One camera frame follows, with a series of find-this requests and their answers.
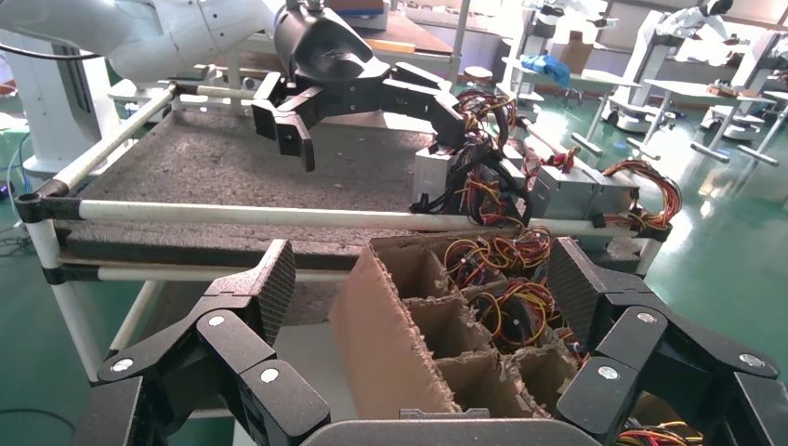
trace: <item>white table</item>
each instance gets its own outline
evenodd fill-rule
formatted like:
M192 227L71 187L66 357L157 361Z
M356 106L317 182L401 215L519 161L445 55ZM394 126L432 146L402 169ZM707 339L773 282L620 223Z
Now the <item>white table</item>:
M766 98L747 98L744 96L739 96L737 98L730 98L725 96L717 96L712 95L711 93L706 91L706 87L708 85L705 84L694 84L692 82L679 82L679 81L657 81L653 79L647 79L645 81L647 84L654 85L659 87L665 91L663 103L660 105L660 108L657 111L656 116L654 116L654 121L651 122L651 127L649 127L649 132L646 133L646 137L643 141L638 141L633 138L628 138L627 141L638 147L640 151L643 151L649 156L654 156L645 152L645 149L649 145L651 141L651 137L654 136L654 133L657 131L657 127L659 126L660 121L663 119L665 115L665 111L667 110L668 104L670 104L671 99L677 99L681 102L689 102L693 104L702 104L702 105L729 105L730 106L730 113L725 117L723 120L722 125L717 130L712 143L709 144L709 147L705 147L703 144L692 142L690 146L695 150L698 151L706 156L710 156L720 163L729 163L730 158L714 151L716 146L719 144L719 141L722 139L723 135L725 135L725 129L728 128L730 121L733 119L733 116L736 114L736 111L739 107L745 102L761 102L767 104L775 103L774 100L766 99Z
M522 63L517 59L504 58L504 62L506 62L507 65L512 66L515 70L519 70L522 73L522 75L519 78L519 85L517 91L522 90L522 86L523 84L525 84L526 77L529 78L528 80L529 84L556 85L556 82L553 80L552 77L546 74L540 74L539 72L535 72L533 70L524 68L522 66ZM594 121L591 123L591 127L588 129L588 133L585 135L585 137L583 137L578 133L571 134L571 136L575 140L586 146L596 156L601 156L603 151L599 147L591 143L591 137L593 137L594 133L597 132L599 121L601 121L602 119L602 112L605 110L605 104L608 103L608 98L610 98L612 91L617 86L640 88L640 84L627 81L621 76L617 76L609 72L601 72L599 70L583 70L582 74L577 74L577 73L570 74L571 88L575 88L578 90L602 91L604 93L603 97L599 102L599 107L597 108L597 114L594 116Z
M788 93L784 91L765 91L764 96L768 96L770 98L775 98L778 100L788 101ZM766 156L764 152L766 152L766 149L768 148L768 145L771 142L771 140L773 140L774 137L777 135L777 133L780 131L780 127L782 127L782 123L785 122L786 118L788 118L788 106L782 109L780 114L777 116L777 121L774 122L774 125L771 127L771 130L768 131L768 134L764 138L763 142L761 142L761 145L758 146L758 149L756 151L742 145L737 146L736 148L752 156L758 161L762 161L766 164L770 164L777 167L778 165L780 165L780 162L770 156Z

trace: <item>cardboard box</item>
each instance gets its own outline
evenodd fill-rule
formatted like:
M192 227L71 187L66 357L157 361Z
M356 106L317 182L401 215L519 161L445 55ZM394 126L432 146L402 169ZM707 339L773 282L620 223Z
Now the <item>cardboard box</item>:
M594 45L583 43L583 33L572 31L569 36L569 43L561 51L559 60L569 67L570 72L583 74L585 64L588 63L588 58L591 57L591 51L593 50Z
M736 98L739 96L739 93L729 86L709 85L706 87L706 92L724 98Z
M549 328L538 348L501 354L476 322L470 296L515 279L462 292L450 288L439 258L458 238L430 234L372 240L329 315L360 419L397 419L400 409L547 417L578 364Z

